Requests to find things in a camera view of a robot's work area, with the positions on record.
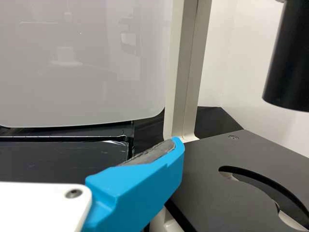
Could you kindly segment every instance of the white vertical column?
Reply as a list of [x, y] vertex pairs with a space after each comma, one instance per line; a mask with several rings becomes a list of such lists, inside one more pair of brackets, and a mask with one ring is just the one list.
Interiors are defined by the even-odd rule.
[[163, 136], [194, 136], [211, 0], [174, 0]]

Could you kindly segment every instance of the black lamp housing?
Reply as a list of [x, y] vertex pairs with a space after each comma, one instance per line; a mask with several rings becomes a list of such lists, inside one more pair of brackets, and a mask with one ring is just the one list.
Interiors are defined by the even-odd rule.
[[309, 0], [286, 0], [263, 99], [309, 112]]

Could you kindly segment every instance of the black screw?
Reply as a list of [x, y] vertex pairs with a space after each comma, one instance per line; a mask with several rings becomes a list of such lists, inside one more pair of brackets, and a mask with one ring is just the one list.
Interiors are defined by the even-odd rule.
[[229, 139], [239, 139], [239, 137], [235, 136], [235, 135], [229, 135], [228, 136]]
[[83, 192], [79, 189], [72, 189], [66, 194], [66, 198], [76, 198], [79, 197]]

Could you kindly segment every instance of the white wall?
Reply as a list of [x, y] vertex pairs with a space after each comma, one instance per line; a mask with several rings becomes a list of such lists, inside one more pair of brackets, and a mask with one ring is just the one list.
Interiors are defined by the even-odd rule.
[[282, 7], [213, 0], [199, 105], [222, 106], [245, 129], [309, 157], [309, 113], [262, 100]]

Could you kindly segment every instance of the curved slot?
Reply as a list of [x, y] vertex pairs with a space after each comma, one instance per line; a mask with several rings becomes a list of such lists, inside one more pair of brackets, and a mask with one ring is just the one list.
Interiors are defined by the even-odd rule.
[[288, 189], [258, 173], [232, 166], [222, 166], [219, 173], [230, 180], [242, 181], [266, 193], [276, 204], [279, 218], [288, 226], [309, 232], [309, 212]]

